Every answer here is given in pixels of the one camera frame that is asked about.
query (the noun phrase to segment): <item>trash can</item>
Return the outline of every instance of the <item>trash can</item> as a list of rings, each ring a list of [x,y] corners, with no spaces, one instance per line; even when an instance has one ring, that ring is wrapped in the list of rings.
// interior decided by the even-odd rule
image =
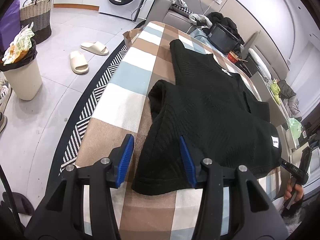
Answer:
[[[36,60],[36,42],[33,39],[31,42],[32,47],[23,59],[5,66],[0,65],[0,70],[3,71],[13,91],[23,100],[33,99],[42,84]]]

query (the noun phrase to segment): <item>table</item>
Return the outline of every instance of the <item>table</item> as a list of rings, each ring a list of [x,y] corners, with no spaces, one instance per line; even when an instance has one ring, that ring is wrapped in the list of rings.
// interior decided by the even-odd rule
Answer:
[[[188,240],[196,224],[202,189],[183,189],[156,196],[140,195],[131,189],[141,148],[152,123],[147,95],[159,79],[175,83],[169,47],[175,39],[180,39],[187,49],[213,54],[225,70],[239,73],[249,90],[260,100],[252,81],[226,57],[176,28],[159,22],[148,23],[105,88],[76,159],[79,167],[91,165],[120,146],[127,133],[134,136],[127,178],[119,189],[111,189],[122,240]],[[279,172],[280,169],[276,168],[267,177],[259,179],[271,198],[279,190]],[[228,188],[224,188],[222,233],[226,233],[228,228],[228,212]],[[86,233],[90,233],[87,186],[84,190],[84,222]]]

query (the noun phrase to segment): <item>white slide sandal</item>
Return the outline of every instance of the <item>white slide sandal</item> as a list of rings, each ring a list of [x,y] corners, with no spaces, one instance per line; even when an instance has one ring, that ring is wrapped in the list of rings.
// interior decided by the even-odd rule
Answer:
[[[100,56],[105,56],[109,53],[107,47],[99,41],[96,43],[86,41],[81,44],[81,48]]]
[[[71,69],[76,74],[83,74],[89,70],[87,60],[79,50],[70,53]]]

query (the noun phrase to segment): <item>houndstooth pillow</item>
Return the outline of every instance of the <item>houndstooth pillow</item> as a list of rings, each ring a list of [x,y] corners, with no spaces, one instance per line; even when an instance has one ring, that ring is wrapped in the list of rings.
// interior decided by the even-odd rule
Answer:
[[[193,13],[190,9],[188,8],[184,8],[184,7],[180,7],[176,4],[172,4],[172,10],[177,12],[178,14],[181,14],[182,16],[189,18],[189,14]]]

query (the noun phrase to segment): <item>tiled floor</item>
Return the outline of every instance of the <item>tiled floor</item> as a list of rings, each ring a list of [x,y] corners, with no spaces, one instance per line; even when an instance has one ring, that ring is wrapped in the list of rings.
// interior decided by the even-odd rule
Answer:
[[[52,158],[63,129],[81,94],[108,58],[80,48],[84,41],[100,41],[109,55],[123,40],[122,33],[135,23],[96,11],[54,8],[52,36],[37,45],[37,61],[43,80],[31,101],[13,92],[4,114],[8,124],[0,134],[0,163],[12,191],[26,195],[36,208],[44,196]],[[89,72],[73,73],[69,54],[81,51]],[[0,194],[4,191],[0,183]],[[27,224],[28,217],[22,222]]]

